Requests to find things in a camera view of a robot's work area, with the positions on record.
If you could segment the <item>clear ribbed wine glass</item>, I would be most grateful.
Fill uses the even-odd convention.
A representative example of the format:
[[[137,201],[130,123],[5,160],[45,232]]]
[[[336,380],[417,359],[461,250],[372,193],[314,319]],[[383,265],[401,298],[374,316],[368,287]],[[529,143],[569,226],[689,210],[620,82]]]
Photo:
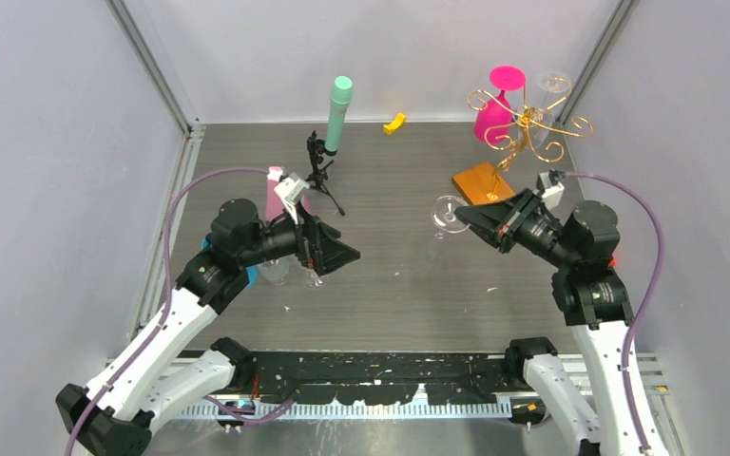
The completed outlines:
[[[290,264],[288,259],[280,258],[262,262],[257,268],[265,280],[272,285],[280,286],[287,282]]]

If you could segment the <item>clear flute wine glass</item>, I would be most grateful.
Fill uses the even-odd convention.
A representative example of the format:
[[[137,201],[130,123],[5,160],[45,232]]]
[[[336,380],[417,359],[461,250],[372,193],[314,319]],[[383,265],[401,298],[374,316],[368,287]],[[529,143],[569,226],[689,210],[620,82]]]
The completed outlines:
[[[431,220],[435,232],[428,244],[427,254],[429,259],[438,257],[443,242],[449,235],[460,234],[469,229],[469,225],[460,220],[455,214],[458,208],[468,206],[469,204],[464,199],[453,195],[441,196],[436,199],[431,210]]]

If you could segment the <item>pink wine glass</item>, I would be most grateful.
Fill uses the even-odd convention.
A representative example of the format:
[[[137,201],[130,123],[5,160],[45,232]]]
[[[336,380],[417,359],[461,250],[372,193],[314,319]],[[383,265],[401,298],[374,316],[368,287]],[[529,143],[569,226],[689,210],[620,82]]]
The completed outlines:
[[[474,104],[477,115],[473,134],[483,143],[497,145],[509,134],[514,121],[511,106],[506,98],[508,91],[516,91],[526,83],[525,73],[516,66],[497,66],[489,73],[490,84],[499,90],[496,95],[477,94]]]

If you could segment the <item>clear tall wine glass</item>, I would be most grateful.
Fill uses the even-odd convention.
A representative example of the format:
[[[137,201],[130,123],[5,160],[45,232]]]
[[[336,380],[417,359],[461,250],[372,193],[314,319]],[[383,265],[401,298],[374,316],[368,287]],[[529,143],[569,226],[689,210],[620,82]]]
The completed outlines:
[[[565,95],[568,95],[570,88],[570,77],[561,70],[547,70],[541,72],[535,77],[535,80],[532,83],[526,86],[527,105],[537,109],[537,112],[539,113],[539,117],[536,119],[537,122],[546,126],[553,126],[555,117],[560,112],[559,109],[562,109],[563,102],[550,110],[546,110],[546,108],[558,102]],[[518,114],[522,114],[524,111],[523,101],[519,102],[514,107],[517,114],[514,115],[514,120],[518,118]],[[533,147],[537,150],[543,148],[542,146],[548,138],[549,131],[533,124],[530,125],[529,129],[531,144]],[[515,140],[515,147],[524,139],[524,134],[518,125],[513,126],[511,132],[513,134],[513,139]]]

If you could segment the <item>blue wine glass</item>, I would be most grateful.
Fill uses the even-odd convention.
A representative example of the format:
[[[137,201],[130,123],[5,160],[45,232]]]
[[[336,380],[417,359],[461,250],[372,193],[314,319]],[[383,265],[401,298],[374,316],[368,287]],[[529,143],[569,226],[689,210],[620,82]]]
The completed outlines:
[[[207,249],[209,247],[210,247],[210,241],[209,241],[208,237],[205,237],[202,240],[201,248],[204,250],[204,249]],[[253,286],[256,283],[256,281],[257,281],[257,279],[259,277],[258,270],[256,269],[255,266],[250,266],[250,267],[247,267],[245,269],[245,271],[246,271],[247,276],[248,276],[248,285],[247,285],[247,288],[250,288],[251,286]]]

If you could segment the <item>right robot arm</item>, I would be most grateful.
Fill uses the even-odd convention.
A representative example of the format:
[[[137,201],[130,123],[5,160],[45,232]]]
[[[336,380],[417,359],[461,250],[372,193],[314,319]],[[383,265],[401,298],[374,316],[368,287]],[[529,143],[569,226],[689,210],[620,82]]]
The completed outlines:
[[[555,267],[552,296],[582,355],[593,400],[588,402],[544,337],[515,339],[505,377],[532,388],[573,455],[665,455],[630,339],[634,313],[612,265],[620,234],[608,206],[580,202],[566,222],[526,189],[510,199],[463,206],[453,215],[501,253],[521,246]]]

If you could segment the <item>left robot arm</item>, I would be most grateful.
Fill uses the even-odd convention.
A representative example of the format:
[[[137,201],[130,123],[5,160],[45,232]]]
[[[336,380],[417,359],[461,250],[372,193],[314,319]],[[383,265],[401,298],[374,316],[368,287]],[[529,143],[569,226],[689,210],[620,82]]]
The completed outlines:
[[[253,201],[227,201],[212,220],[206,246],[175,279],[153,322],[85,386],[68,384],[58,393],[55,403],[70,437],[93,455],[141,455],[165,423],[203,396],[246,391],[254,356],[228,337],[188,367],[163,373],[247,288],[248,268],[294,256],[328,275],[360,258],[340,236],[303,207],[296,218],[265,222]]]

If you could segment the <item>orange wooden rack base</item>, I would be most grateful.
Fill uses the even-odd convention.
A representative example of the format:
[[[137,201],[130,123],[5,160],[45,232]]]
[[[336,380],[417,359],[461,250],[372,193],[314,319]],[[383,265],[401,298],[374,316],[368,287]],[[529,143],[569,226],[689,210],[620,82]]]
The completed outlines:
[[[516,194],[488,161],[455,174],[451,182],[462,198],[471,205],[507,200]]]

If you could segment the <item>gold wine glass rack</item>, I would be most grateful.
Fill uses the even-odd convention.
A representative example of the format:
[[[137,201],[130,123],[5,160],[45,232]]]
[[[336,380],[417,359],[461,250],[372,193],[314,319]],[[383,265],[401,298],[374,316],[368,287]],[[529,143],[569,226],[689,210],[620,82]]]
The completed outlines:
[[[488,95],[489,93],[490,92],[488,92],[487,90],[483,90],[483,89],[475,89],[474,91],[472,91],[469,94],[469,96],[467,97],[467,103],[468,103],[469,107],[472,108],[473,110],[475,110],[474,104],[477,102],[477,94]],[[572,84],[571,84],[571,88],[570,88],[568,95],[565,95],[564,97],[562,97],[555,104],[551,104],[550,106],[548,106],[546,108],[546,110],[552,109],[553,107],[560,104],[561,102],[563,102],[563,104],[564,104],[570,97],[571,93],[572,93]],[[534,148],[533,145],[531,144],[531,138],[530,138],[529,127],[531,124],[548,130],[549,134],[557,133],[557,134],[561,134],[565,137],[588,138],[594,133],[592,123],[588,119],[581,117],[581,116],[577,116],[577,115],[573,116],[570,119],[570,123],[573,127],[572,130],[568,130],[567,127],[565,127],[565,126],[558,126],[555,123],[555,121],[553,123],[553,126],[546,126],[542,123],[539,123],[536,120],[539,117],[539,115],[538,115],[539,113],[537,112],[536,108],[527,105],[527,94],[526,93],[522,94],[522,101],[523,101],[524,111],[522,114],[518,114],[518,118],[516,118],[516,120],[513,121],[513,124],[510,127],[509,134],[505,135],[503,137],[503,141],[497,145],[491,145],[491,144],[482,142],[485,145],[487,145],[490,149],[503,153],[505,155],[504,158],[502,158],[501,160],[499,160],[499,162],[494,164],[496,171],[498,173],[500,173],[503,178],[504,178],[504,173],[509,171],[509,168],[512,165],[512,162],[514,161],[514,159],[516,159],[518,155],[520,155],[523,151],[525,151],[527,149],[532,152],[533,156],[536,159],[538,159],[541,162],[545,162],[545,163],[558,162],[566,154],[565,145],[562,142],[559,142],[557,140],[552,140],[552,141],[548,142],[547,144],[545,144],[543,146],[542,151],[539,151],[536,148]],[[517,115],[514,108],[511,108],[511,113],[514,115]],[[524,139],[521,141],[521,143],[519,143],[519,145],[514,147],[515,140],[513,139],[513,134],[511,132],[511,129],[513,126],[516,126],[516,125],[518,125],[522,129],[523,134],[524,134]]]

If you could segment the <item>pink phone stand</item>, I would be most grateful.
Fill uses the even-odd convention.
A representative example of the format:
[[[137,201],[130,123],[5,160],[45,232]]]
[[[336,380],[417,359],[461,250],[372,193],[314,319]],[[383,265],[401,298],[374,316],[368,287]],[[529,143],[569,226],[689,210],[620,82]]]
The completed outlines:
[[[308,200],[309,183],[296,173],[288,172],[281,166],[270,166],[267,174],[265,220],[272,222],[285,211],[285,206],[277,191],[277,187],[285,181],[297,183],[300,193],[300,203],[303,209],[310,215],[315,212]]]

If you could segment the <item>black tripod stand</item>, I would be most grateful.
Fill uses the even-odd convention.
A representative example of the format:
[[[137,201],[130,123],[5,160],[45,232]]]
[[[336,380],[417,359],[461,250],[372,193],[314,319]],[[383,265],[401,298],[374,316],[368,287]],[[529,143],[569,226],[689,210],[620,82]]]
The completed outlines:
[[[346,211],[339,205],[326,185],[326,181],[329,179],[328,168],[334,164],[335,160],[333,156],[336,152],[330,151],[326,147],[326,142],[317,135],[315,130],[307,138],[306,148],[312,171],[305,180],[310,184],[312,189],[326,195],[332,201],[339,214],[345,216]]]

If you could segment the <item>yellow banana toy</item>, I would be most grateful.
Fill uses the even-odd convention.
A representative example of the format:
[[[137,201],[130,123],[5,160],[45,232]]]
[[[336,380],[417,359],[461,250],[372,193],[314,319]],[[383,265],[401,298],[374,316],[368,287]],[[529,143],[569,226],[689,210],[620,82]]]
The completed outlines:
[[[394,118],[382,126],[383,133],[387,136],[393,135],[399,128],[401,128],[406,122],[406,115],[402,112],[398,112]]]

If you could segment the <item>green microphone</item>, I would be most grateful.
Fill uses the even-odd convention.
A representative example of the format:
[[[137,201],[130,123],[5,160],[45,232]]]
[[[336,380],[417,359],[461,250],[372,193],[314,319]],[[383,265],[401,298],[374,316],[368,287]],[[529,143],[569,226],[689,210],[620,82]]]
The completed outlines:
[[[348,76],[340,75],[333,81],[324,145],[330,156],[334,156],[339,149],[346,113],[353,98],[353,87],[353,81]]]

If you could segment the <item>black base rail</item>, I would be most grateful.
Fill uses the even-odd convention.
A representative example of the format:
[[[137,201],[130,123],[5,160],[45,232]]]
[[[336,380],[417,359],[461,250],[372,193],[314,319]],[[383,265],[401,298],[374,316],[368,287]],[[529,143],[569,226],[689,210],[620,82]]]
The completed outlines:
[[[501,353],[408,351],[254,351],[219,389],[273,405],[344,406],[483,405],[531,390],[520,361]]]

